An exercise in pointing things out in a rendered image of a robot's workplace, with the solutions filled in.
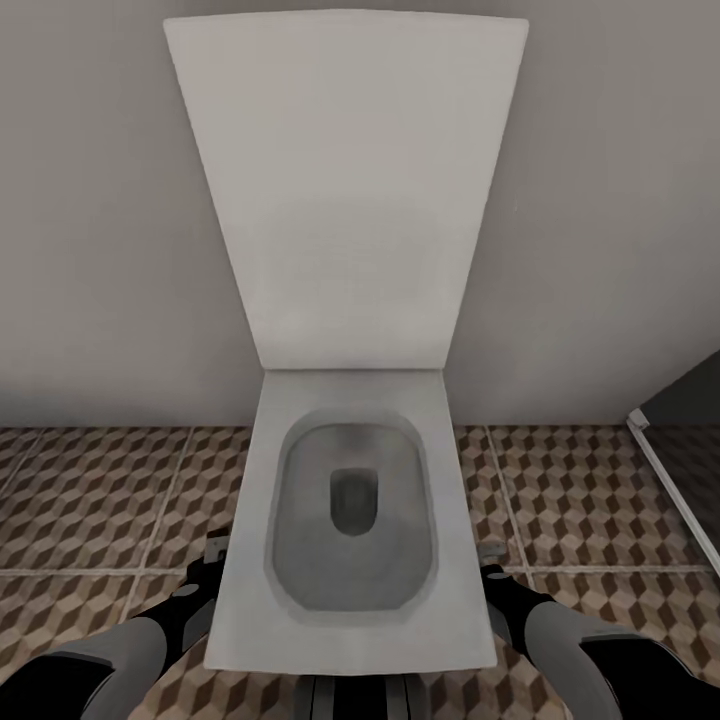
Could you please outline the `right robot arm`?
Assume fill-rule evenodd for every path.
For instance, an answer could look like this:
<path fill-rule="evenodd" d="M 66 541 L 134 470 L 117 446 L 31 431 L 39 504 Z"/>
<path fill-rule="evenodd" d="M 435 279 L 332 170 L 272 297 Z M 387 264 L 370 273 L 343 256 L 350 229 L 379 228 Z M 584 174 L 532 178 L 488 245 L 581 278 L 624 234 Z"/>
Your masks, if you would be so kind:
<path fill-rule="evenodd" d="M 475 542 L 491 628 L 543 674 L 575 720 L 720 720 L 720 688 L 671 648 L 513 581 L 485 557 L 501 540 Z"/>

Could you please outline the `robot trunk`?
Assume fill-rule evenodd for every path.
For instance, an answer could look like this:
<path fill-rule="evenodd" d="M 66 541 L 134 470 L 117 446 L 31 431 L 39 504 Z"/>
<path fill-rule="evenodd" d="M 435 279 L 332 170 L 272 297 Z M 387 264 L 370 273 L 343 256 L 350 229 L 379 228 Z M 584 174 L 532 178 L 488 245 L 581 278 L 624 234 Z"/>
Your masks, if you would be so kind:
<path fill-rule="evenodd" d="M 431 720 L 431 716 L 420 673 L 301 674 L 289 720 Z"/>

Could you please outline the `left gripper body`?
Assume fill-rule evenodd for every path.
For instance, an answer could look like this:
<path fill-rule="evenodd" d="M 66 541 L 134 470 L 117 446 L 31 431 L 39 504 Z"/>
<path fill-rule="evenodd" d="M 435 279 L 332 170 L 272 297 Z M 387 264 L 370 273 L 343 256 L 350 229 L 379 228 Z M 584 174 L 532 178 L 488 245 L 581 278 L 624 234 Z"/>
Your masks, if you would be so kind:
<path fill-rule="evenodd" d="M 188 576 L 191 579 L 194 579 L 195 577 L 198 577 L 201 573 L 212 573 L 213 575 L 216 575 L 220 580 L 222 579 L 223 569 L 224 569 L 225 559 L 219 559 L 216 563 L 208 563 L 206 564 L 204 562 L 204 559 L 201 559 L 199 561 L 194 561 L 192 564 L 188 567 Z"/>

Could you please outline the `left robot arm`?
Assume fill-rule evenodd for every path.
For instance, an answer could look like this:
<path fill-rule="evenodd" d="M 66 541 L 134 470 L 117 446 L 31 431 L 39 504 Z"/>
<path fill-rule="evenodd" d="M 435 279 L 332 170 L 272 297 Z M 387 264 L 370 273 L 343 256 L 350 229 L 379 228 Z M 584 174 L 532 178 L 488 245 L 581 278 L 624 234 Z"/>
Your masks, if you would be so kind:
<path fill-rule="evenodd" d="M 171 597 L 120 625 L 68 641 L 0 686 L 0 720 L 127 720 L 153 685 L 210 632 L 230 536 L 208 538 Z"/>

